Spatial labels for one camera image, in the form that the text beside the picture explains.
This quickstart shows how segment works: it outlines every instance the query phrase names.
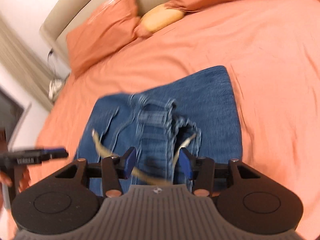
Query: metal bolt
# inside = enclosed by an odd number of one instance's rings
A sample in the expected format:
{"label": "metal bolt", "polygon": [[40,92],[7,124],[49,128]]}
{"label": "metal bolt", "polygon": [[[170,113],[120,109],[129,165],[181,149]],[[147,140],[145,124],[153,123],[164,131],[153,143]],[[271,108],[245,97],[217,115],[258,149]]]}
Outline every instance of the metal bolt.
{"label": "metal bolt", "polygon": [[108,190],[106,192],[106,196],[107,197],[120,197],[122,195],[121,191],[117,190],[117,189],[111,189],[111,190]]}
{"label": "metal bolt", "polygon": [[193,194],[197,197],[207,197],[209,196],[210,192],[206,189],[203,189],[203,188],[199,188],[199,189],[196,189]]}

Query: yellow pillow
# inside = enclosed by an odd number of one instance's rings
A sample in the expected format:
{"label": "yellow pillow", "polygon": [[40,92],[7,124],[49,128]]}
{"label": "yellow pillow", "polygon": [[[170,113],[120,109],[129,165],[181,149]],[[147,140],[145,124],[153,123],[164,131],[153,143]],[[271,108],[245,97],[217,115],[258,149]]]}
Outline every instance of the yellow pillow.
{"label": "yellow pillow", "polygon": [[183,18],[184,12],[177,9],[167,9],[160,4],[148,11],[142,18],[141,24],[151,33],[155,33],[164,27]]}

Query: white wall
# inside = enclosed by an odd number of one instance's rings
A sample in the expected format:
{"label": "white wall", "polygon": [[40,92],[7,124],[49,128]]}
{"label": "white wall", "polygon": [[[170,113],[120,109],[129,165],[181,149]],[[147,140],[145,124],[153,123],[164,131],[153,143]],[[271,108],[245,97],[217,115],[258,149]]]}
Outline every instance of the white wall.
{"label": "white wall", "polygon": [[[48,116],[48,111],[20,87],[2,65],[0,65],[0,88],[11,98],[15,99],[22,107],[27,108],[31,104],[31,108],[25,116],[17,133],[17,137],[14,140],[13,148],[33,147],[44,125],[44,121]],[[0,216],[0,238],[3,240],[7,239],[6,220],[7,214],[3,212]]]}
{"label": "white wall", "polygon": [[[22,40],[46,63],[50,47],[39,35],[39,29],[58,0],[0,0],[0,12]],[[56,72],[65,77],[69,68],[61,61],[55,63]],[[14,148],[32,147],[48,112],[40,106],[0,65],[0,86],[23,107],[31,109],[25,117],[13,145]],[[7,239],[6,212],[0,216],[0,238]]]}
{"label": "white wall", "polygon": [[[0,12],[25,43],[46,63],[50,47],[39,29],[58,0],[0,0]],[[55,63],[57,74],[67,76],[69,68]]]}

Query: orange bedsheet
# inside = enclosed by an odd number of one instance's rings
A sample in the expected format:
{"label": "orange bedsheet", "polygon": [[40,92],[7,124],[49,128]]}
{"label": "orange bedsheet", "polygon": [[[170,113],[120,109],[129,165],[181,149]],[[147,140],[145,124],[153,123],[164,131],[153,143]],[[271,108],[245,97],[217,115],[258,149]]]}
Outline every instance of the orange bedsheet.
{"label": "orange bedsheet", "polygon": [[244,162],[298,194],[304,215],[297,231],[315,239],[320,234],[319,1],[220,4],[134,41],[77,80],[71,75],[37,143],[65,146],[70,159],[32,167],[33,182],[71,161],[99,97],[140,92],[224,65],[236,97]]}

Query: window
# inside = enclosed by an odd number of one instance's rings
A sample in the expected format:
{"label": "window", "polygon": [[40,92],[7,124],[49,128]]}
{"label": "window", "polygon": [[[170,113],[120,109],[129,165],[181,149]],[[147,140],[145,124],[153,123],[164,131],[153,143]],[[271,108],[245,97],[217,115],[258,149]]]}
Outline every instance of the window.
{"label": "window", "polygon": [[0,89],[0,142],[11,139],[24,109]]}

